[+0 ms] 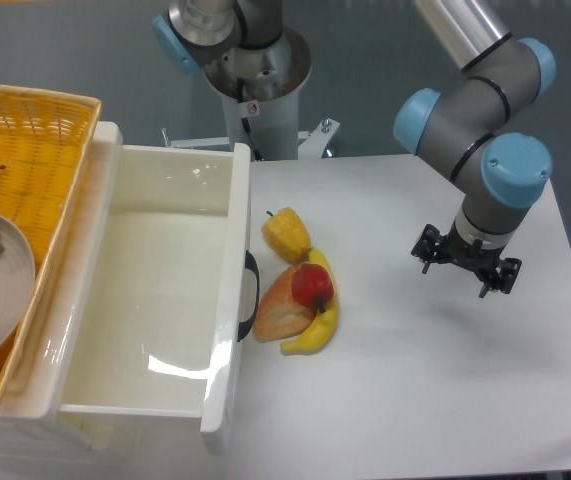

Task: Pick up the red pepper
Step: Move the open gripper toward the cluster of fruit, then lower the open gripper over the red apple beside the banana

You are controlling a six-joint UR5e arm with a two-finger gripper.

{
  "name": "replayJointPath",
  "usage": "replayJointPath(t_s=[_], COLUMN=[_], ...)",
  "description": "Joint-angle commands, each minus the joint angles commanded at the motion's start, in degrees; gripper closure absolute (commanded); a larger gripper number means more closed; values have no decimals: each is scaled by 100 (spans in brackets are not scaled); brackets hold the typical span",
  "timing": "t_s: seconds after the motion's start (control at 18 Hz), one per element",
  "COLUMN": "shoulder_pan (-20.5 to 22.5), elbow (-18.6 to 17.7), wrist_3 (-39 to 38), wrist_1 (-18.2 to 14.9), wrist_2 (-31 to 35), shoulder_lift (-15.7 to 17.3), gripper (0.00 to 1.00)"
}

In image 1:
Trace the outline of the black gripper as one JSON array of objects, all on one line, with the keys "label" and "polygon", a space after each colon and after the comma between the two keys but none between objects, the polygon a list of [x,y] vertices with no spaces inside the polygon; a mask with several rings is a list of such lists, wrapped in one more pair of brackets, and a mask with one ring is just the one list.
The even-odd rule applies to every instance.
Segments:
[{"label": "black gripper", "polygon": [[485,249],[479,239],[469,244],[457,230],[442,235],[432,224],[425,225],[411,255],[421,262],[424,275],[433,264],[453,264],[477,274],[480,298],[496,291],[510,294],[522,266],[518,258],[500,259],[500,249]]}]

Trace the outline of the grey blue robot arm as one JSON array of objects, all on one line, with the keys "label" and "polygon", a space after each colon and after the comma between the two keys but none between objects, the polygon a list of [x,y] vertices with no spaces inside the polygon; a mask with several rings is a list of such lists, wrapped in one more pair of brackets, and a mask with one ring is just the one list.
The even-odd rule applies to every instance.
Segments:
[{"label": "grey blue robot arm", "polygon": [[[556,62],[534,39],[515,39],[484,1],[418,1],[415,9],[464,75],[450,94],[425,88],[398,111],[393,134],[464,196],[447,233],[426,226],[412,253],[452,264],[484,292],[509,293],[521,269],[503,250],[552,173],[547,148],[502,127],[553,83]],[[231,144],[254,160],[293,160],[298,94],[309,77],[306,41],[278,1],[177,1],[152,23],[180,71],[203,72],[223,102]]]}]

